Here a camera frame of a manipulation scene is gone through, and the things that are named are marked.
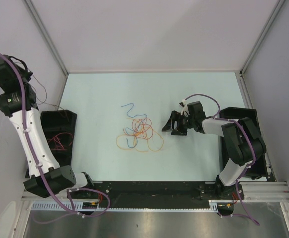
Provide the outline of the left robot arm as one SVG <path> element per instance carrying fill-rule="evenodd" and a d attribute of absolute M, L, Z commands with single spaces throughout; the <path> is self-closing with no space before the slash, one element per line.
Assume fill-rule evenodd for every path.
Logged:
<path fill-rule="evenodd" d="M 36 93 L 29 81 L 32 72 L 19 67 L 12 56 L 0 57 L 0 110 L 15 127 L 26 154 L 30 179 L 25 190 L 46 198 L 65 189 L 78 188 L 84 198 L 95 194 L 95 185 L 85 172 L 75 173 L 71 166 L 60 164 L 52 154 L 44 135 Z"/>

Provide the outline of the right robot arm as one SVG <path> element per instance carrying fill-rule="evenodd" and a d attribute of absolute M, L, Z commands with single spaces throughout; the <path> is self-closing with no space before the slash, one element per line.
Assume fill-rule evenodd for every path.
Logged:
<path fill-rule="evenodd" d="M 189 129 L 202 134 L 213 134 L 224 140 L 228 161 L 217 175 L 211 191 L 220 199 L 228 198 L 238 189 L 238 182 L 257 158 L 266 153 L 266 145 L 259 129 L 249 117 L 222 119 L 206 116 L 201 102 L 182 101 L 181 112 L 173 110 L 162 128 L 171 135 L 186 136 Z"/>

